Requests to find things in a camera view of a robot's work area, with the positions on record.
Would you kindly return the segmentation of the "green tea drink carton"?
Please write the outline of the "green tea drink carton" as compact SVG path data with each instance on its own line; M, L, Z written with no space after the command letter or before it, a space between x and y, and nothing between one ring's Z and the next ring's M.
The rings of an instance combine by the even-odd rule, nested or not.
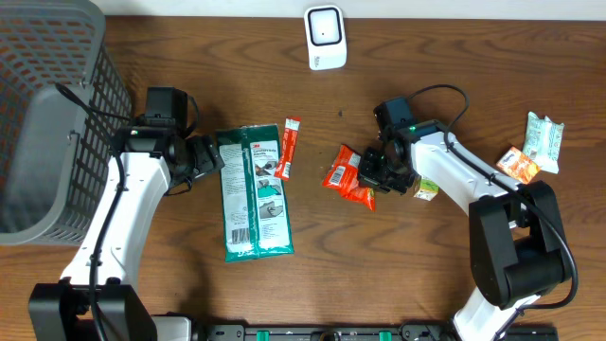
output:
M439 186L431 179L418 176L414 184L413 196L417 199L432 201L439 193Z

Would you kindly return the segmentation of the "red snack bag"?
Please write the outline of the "red snack bag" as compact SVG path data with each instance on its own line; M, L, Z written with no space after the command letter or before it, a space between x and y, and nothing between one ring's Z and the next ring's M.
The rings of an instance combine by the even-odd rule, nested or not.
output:
M358 180L360 162L361 156L342 144L322 186L334 189L342 198L363 204L374 211L376 209L374 190L362 187Z

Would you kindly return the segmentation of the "green 3M gloves pack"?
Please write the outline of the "green 3M gloves pack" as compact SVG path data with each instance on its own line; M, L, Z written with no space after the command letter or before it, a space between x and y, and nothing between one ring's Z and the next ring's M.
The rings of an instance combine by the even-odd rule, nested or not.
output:
M294 252L276 125L216 133L220 157L225 260L256 260Z

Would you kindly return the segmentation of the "red Nestle sachet stick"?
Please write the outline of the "red Nestle sachet stick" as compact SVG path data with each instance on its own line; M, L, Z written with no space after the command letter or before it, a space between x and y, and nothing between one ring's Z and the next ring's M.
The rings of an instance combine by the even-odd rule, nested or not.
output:
M291 166L294 159L294 151L299 135L300 124L301 119L299 117L287 117L285 121L281 156L275 171L275 177L284 181L290 179Z

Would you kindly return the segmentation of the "orange Kleenex tissue pack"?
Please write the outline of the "orange Kleenex tissue pack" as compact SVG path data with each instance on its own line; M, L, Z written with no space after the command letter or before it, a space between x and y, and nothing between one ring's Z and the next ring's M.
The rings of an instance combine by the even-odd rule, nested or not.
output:
M516 147L507 150L496 166L506 175L523 184L528 184L541 171L541 168L531 158Z

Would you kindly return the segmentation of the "mint green wipes pack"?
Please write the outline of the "mint green wipes pack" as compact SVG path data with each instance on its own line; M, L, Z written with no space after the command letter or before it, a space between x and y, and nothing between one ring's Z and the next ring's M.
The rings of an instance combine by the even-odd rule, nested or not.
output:
M555 123L548 116L539 118L527 114L526 137L522 152L533 160L542 171L558 174L563 123Z

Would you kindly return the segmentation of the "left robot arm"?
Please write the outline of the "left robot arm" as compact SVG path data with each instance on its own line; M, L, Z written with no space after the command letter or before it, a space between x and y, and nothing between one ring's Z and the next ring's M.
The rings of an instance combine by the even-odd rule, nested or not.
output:
M76 256L56 283L35 285L28 311L39 340L203 340L185 314L152 315L137 294L140 261L159 202L223 166L209 135L135 126L110 139L105 190Z

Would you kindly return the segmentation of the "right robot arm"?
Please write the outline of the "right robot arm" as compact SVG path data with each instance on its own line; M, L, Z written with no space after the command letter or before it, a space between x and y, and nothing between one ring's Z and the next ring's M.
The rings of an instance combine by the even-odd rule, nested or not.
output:
M498 340L559 284L578 287L553 189L524 185L461 146L437 120L382 126L382 146L359 164L361 185L405 193L415 179L437 184L468 216L475 288L444 340Z

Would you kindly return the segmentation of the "white barcode scanner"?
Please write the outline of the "white barcode scanner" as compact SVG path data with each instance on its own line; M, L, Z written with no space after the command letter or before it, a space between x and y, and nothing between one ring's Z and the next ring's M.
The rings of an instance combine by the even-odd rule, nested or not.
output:
M341 9L335 5L311 7L303 18L310 69L323 71L343 67L348 49Z

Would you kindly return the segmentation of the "grey plastic basket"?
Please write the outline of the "grey plastic basket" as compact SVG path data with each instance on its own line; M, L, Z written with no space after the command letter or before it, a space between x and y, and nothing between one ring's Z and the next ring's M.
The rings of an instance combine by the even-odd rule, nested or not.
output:
M1 243L84 239L132 115L91 1L1 4Z

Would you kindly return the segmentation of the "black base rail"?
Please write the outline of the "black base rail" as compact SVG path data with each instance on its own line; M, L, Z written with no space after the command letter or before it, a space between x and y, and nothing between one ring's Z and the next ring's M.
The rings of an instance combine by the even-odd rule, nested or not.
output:
M399 327L205 327L198 340L206 341L440 341L457 340L455 333L439 324L405 324Z

